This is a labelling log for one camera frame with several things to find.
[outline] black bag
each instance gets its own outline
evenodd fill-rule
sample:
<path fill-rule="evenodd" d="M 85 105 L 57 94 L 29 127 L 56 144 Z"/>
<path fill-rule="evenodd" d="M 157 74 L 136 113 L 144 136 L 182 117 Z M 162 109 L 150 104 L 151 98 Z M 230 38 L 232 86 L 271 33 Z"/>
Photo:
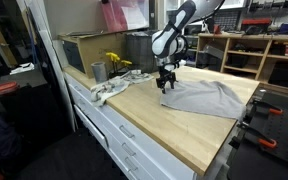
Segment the black bag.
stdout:
<path fill-rule="evenodd" d="M 15 158 L 22 151 L 21 137 L 0 113 L 0 160 Z"/>

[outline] clamp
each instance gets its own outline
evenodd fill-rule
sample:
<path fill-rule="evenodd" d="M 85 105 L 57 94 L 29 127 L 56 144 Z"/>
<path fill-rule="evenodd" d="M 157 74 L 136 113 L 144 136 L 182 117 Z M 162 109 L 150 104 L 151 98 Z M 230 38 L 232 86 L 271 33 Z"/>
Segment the clamp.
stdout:
<path fill-rule="evenodd" d="M 263 147 L 273 149 L 277 145 L 277 142 L 274 139 L 266 137 L 264 134 L 262 134 L 258 130 L 250 127 L 249 124 L 247 124 L 246 122 L 242 122 L 242 123 L 240 123 L 240 124 L 238 124 L 236 126 L 238 128 L 241 128 L 241 129 L 245 130 L 246 132 L 258 137 L 258 142 Z"/>
<path fill-rule="evenodd" d="M 283 110 L 282 109 L 280 109 L 280 108 L 278 108 L 278 107 L 276 107 L 276 106 L 274 106 L 272 104 L 269 104 L 269 103 L 267 103 L 265 101 L 260 101 L 258 99 L 254 99 L 253 100 L 253 105 L 254 105 L 254 107 L 253 107 L 253 109 L 251 111 L 252 113 L 256 112 L 257 107 L 263 107 L 263 108 L 267 108 L 270 113 L 273 113 L 273 114 L 276 114 L 276 115 L 283 114 Z"/>

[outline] red tool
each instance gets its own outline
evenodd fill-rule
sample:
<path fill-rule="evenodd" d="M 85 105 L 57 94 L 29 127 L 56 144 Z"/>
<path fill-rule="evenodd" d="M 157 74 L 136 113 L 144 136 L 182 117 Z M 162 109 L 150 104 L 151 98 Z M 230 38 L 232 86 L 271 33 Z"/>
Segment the red tool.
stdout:
<path fill-rule="evenodd" d="M 244 129 L 246 132 L 258 137 L 258 142 L 261 146 L 266 148 L 275 148 L 277 142 L 274 139 L 266 137 L 264 134 L 259 132 L 258 130 L 249 126 L 249 124 L 242 122 L 241 124 L 236 125 L 237 127 Z"/>
<path fill-rule="evenodd" d="M 0 95 L 15 92 L 18 88 L 19 85 L 15 81 L 0 84 Z"/>
<path fill-rule="evenodd" d="M 276 106 L 274 106 L 272 104 L 269 104 L 267 102 L 264 102 L 264 101 L 259 101 L 257 99 L 254 99 L 253 100 L 253 105 L 254 105 L 255 108 L 253 108 L 252 111 L 256 111 L 257 107 L 263 107 L 263 108 L 267 108 L 270 113 L 277 114 L 277 115 L 283 114 L 283 110 L 282 109 L 280 109 L 280 108 L 278 108 L 278 107 L 276 107 Z"/>

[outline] wooden countertop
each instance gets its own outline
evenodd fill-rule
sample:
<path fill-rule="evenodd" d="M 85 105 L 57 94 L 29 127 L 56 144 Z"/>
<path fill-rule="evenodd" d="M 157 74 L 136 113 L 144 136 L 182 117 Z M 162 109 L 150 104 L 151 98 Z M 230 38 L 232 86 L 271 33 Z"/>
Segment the wooden countertop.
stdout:
<path fill-rule="evenodd" d="M 81 76 L 74 69 L 64 71 L 88 88 L 94 85 L 94 80 Z M 245 105 L 259 84 L 254 80 L 190 67 L 175 72 L 179 81 L 220 81 L 234 90 Z M 161 94 L 153 79 L 129 86 L 106 103 L 198 175 L 204 176 L 236 121 L 161 106 Z"/>

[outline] storage bin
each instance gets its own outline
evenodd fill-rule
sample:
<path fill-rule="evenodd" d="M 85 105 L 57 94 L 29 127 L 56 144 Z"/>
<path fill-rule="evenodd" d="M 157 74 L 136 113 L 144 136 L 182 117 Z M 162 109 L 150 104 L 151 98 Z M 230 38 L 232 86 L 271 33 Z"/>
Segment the storage bin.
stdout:
<path fill-rule="evenodd" d="M 141 31 L 126 34 L 126 59 L 131 61 L 132 69 L 143 73 L 156 72 L 156 60 L 152 51 L 152 35 L 156 31 Z"/>
<path fill-rule="evenodd" d="M 230 54 L 226 62 L 226 65 L 237 68 L 243 68 L 247 64 L 247 61 L 248 56 L 246 55 Z"/>

